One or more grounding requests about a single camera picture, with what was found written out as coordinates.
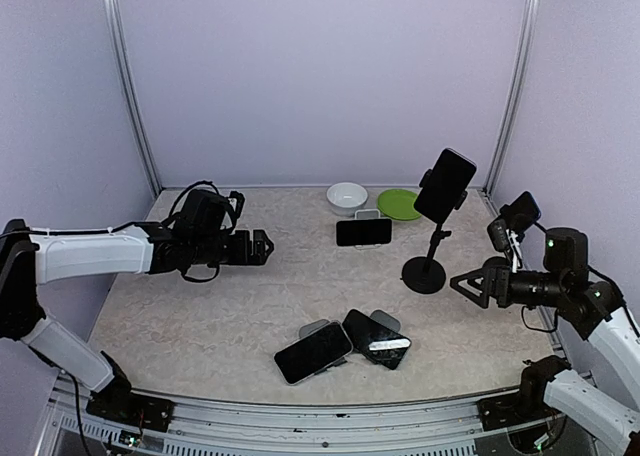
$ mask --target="black phone stand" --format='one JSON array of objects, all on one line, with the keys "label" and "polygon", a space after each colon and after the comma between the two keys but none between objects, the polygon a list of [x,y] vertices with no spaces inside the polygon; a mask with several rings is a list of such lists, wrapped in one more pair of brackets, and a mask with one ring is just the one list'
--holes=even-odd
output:
[{"label": "black phone stand", "polygon": [[[420,181],[421,188],[425,186],[430,175],[431,170],[429,169],[424,174],[422,181]],[[460,200],[454,209],[460,209],[466,198],[467,192],[464,191],[460,195]],[[442,224],[438,224],[431,235],[427,255],[411,258],[404,263],[402,267],[402,281],[404,281],[404,284],[406,284],[409,289],[420,294],[434,294],[444,288],[447,281],[447,273],[444,267],[433,258],[436,255],[436,249],[438,249],[440,242],[449,236],[451,236],[451,231],[443,231]]]}]

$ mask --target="stacked phones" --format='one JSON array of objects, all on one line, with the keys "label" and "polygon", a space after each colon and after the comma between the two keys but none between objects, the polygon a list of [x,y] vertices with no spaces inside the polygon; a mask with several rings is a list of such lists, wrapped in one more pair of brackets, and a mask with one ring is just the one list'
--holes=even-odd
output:
[{"label": "stacked phones", "polygon": [[411,340],[356,309],[344,322],[333,321],[276,353],[274,360],[289,384],[334,366],[353,350],[375,364],[396,369]]}]

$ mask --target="metal frame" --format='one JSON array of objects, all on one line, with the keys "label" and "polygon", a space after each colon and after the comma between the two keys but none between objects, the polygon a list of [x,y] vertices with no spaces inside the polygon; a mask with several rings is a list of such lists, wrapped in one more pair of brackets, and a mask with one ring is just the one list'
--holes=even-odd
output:
[{"label": "metal frame", "polygon": [[524,16],[522,18],[522,29],[520,31],[520,42],[518,43],[518,52],[516,55],[516,66],[513,71],[511,87],[509,88],[507,106],[500,124],[498,143],[493,154],[491,166],[487,175],[487,181],[485,183],[485,191],[489,197],[492,196],[493,191],[496,188],[496,184],[498,183],[498,177],[500,176],[507,147],[513,133],[513,125],[518,112],[520,95],[522,94],[522,88],[524,86],[525,76],[527,73],[529,52],[533,42],[539,3],[540,0],[526,0],[525,3]]},{"label": "metal frame", "polygon": [[[162,456],[271,456],[320,453],[358,456],[470,456],[476,441],[524,429],[543,420],[485,432],[476,402],[488,394],[438,401],[358,406],[285,406],[232,403],[171,396],[176,403],[169,431],[145,431],[136,454]],[[153,392],[143,394],[156,395]],[[81,406],[89,392],[81,389]],[[107,442],[137,428],[83,411],[89,439]],[[61,376],[43,415],[35,456],[50,456],[62,430],[78,432],[74,387]]]},{"label": "metal frame", "polygon": [[153,159],[153,154],[151,153],[151,147],[149,146],[149,141],[147,140],[144,126],[142,124],[140,108],[138,106],[138,100],[133,86],[133,78],[131,76],[131,68],[129,67],[129,61],[127,60],[127,48],[122,30],[118,0],[104,0],[104,7],[107,13],[107,22],[109,23],[113,49],[116,54],[118,73],[127,103],[129,118],[131,119],[131,125],[133,127],[136,146],[138,148],[138,153],[140,154],[140,159],[142,159],[144,172],[147,176],[147,181],[151,187],[153,196],[157,198],[162,191],[162,184],[160,183],[158,170]]}]

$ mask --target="white robotic arm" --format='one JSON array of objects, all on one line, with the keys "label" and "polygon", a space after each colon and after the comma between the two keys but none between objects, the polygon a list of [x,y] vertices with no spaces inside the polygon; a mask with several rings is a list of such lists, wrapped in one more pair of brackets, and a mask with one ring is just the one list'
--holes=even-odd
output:
[{"label": "white robotic arm", "polygon": [[[137,425],[145,398],[130,394],[131,384],[115,361],[94,351],[40,306],[37,286],[76,276],[176,270],[187,281],[206,282],[217,276],[221,264],[263,265],[273,243],[263,230],[254,230],[253,241],[249,231],[235,231],[243,203],[237,192],[224,197],[217,190],[195,189],[180,212],[163,222],[52,231],[10,221],[0,235],[0,338],[21,341],[91,390],[89,412],[94,408],[102,417]],[[206,264],[214,276],[188,276],[194,264]]]},{"label": "white robotic arm", "polygon": [[[492,258],[481,269],[452,278],[451,287],[482,308],[491,299],[500,308],[512,304],[555,308],[556,323],[558,317],[566,320],[591,343],[640,407],[640,330],[622,292],[613,280],[589,266],[584,233],[572,228],[547,230],[537,223],[539,218],[540,210],[528,192],[503,206],[487,231],[494,249],[507,258]],[[545,233],[543,265],[547,272],[520,270],[519,242],[533,225]],[[591,272],[603,281],[590,282]],[[535,420],[554,408],[600,439],[616,456],[640,455],[638,412],[589,385],[557,356],[531,363],[522,372],[518,393],[486,398],[478,405],[485,429]]]},{"label": "white robotic arm", "polygon": [[[588,341],[611,363],[640,406],[640,340],[631,324],[620,308],[611,314],[611,320],[596,327]],[[544,390],[545,404],[565,413],[614,455],[637,454],[627,451],[632,438],[640,434],[640,413],[594,388],[572,369],[549,375],[549,379]]]}]

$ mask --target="white bowl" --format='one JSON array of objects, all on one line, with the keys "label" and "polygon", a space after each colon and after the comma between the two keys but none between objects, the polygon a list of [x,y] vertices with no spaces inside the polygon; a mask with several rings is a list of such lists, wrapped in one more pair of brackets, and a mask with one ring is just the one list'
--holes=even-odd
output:
[{"label": "white bowl", "polygon": [[338,183],[327,190],[331,210],[338,216],[353,216],[364,208],[368,198],[367,190],[355,183]]}]

